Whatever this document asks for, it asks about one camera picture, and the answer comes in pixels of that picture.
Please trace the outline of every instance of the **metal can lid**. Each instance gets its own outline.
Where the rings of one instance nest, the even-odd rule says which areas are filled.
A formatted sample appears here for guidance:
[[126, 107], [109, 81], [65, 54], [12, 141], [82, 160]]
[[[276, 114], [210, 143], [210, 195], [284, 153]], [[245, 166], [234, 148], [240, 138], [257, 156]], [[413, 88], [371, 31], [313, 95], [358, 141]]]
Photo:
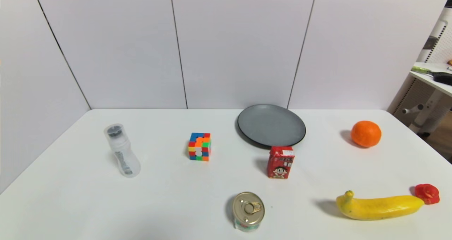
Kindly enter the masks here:
[[232, 202], [234, 217], [240, 223], [251, 226], [259, 224], [265, 214], [262, 200], [252, 192], [242, 192]]

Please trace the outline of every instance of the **red pepper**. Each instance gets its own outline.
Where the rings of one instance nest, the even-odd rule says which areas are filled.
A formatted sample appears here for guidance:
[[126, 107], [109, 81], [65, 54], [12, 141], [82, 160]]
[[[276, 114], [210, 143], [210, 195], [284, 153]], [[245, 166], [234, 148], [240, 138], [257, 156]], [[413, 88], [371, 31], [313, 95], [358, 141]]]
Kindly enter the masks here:
[[415, 196], [423, 200], [426, 205], [439, 203], [439, 190], [431, 184], [416, 185]]

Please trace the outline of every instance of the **tangerine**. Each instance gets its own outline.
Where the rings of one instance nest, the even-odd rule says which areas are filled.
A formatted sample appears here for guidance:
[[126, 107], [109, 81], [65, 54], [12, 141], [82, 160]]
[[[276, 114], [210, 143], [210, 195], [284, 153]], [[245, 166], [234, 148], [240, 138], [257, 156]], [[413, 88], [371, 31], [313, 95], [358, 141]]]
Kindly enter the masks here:
[[378, 124], [371, 121], [357, 122], [351, 132], [352, 140], [363, 147], [371, 147], [381, 139], [381, 130]]

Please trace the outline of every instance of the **red juice box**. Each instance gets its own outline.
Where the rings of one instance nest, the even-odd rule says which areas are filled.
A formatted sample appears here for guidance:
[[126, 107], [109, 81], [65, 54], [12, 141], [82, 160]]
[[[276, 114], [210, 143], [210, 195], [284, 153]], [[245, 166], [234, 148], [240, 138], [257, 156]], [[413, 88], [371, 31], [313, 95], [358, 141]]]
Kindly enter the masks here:
[[269, 178], [287, 179], [295, 155], [290, 146], [273, 146], [268, 159], [267, 174]]

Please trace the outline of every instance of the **yellow banana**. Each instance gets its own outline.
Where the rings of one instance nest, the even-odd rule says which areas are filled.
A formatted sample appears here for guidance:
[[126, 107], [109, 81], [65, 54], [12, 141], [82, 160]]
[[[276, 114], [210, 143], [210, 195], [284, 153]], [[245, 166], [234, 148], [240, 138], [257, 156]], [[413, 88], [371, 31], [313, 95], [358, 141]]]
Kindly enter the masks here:
[[414, 196], [358, 199], [352, 191], [336, 198], [336, 205], [347, 217], [357, 220], [374, 221], [412, 214], [424, 205], [423, 200]]

